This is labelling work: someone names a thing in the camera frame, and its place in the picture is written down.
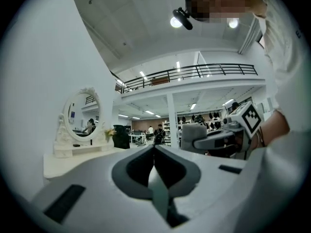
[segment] white shirt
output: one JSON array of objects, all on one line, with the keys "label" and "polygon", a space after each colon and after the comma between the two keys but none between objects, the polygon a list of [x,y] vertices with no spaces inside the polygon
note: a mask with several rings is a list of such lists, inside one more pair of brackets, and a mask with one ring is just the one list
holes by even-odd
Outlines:
[{"label": "white shirt", "polygon": [[154,133],[153,127],[150,127],[150,128],[148,129],[148,132],[149,132],[149,134],[153,134],[153,133]]},{"label": "white shirt", "polygon": [[263,34],[265,54],[272,64],[278,92],[278,110],[291,130],[310,129],[311,52],[296,20],[282,0],[264,0],[266,18],[256,17]]}]

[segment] black bag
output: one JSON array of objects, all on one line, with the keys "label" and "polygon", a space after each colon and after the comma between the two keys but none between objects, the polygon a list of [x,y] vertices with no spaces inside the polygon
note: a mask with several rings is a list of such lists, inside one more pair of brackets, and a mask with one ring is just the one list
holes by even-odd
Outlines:
[{"label": "black bag", "polygon": [[158,134],[155,136],[155,145],[162,144],[164,139],[163,130],[161,132],[159,132],[159,130],[155,131],[158,131]]}]

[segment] white table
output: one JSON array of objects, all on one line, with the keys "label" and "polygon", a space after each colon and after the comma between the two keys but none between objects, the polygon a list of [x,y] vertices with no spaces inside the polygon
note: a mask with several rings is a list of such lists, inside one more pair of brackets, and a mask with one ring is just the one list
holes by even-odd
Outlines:
[{"label": "white table", "polygon": [[43,156],[43,176],[46,179],[60,177],[85,161],[122,151],[125,150],[109,146],[102,147],[101,151],[74,154],[69,158],[56,158],[54,154],[45,154]]},{"label": "white table", "polygon": [[147,144],[146,134],[129,134],[131,137],[131,142],[133,142],[133,137],[142,137],[142,142]]}]

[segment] round light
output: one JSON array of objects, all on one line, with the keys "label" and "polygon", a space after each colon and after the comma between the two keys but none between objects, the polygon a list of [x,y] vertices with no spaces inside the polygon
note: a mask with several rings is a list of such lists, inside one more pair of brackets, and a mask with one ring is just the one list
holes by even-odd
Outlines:
[{"label": "round light", "polygon": [[174,28],[179,28],[182,24],[180,23],[180,21],[178,21],[175,17],[172,17],[171,19],[171,25]]},{"label": "round light", "polygon": [[232,29],[235,29],[239,24],[239,19],[238,18],[231,18],[229,21],[229,27]]}]

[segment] white mirror frame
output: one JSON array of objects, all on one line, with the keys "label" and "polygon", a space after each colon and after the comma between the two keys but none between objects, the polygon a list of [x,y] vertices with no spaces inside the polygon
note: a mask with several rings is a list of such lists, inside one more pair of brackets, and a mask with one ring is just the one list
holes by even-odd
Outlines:
[{"label": "white mirror frame", "polygon": [[[98,109],[99,109],[99,122],[97,124],[97,127],[92,134],[85,136],[85,137],[81,137],[75,134],[75,132],[71,129],[71,126],[69,124],[69,118],[68,118],[68,110],[69,110],[71,101],[75,96],[78,96],[80,94],[91,95],[97,102]],[[80,90],[79,92],[72,95],[66,102],[63,113],[59,115],[59,128],[56,134],[54,148],[57,146],[64,147],[66,145],[68,145],[69,148],[72,148],[72,144],[74,143],[79,144],[79,143],[90,141],[91,139],[93,141],[93,145],[96,145],[96,146],[107,145],[106,136],[104,133],[103,107],[93,87],[84,88]]]}]

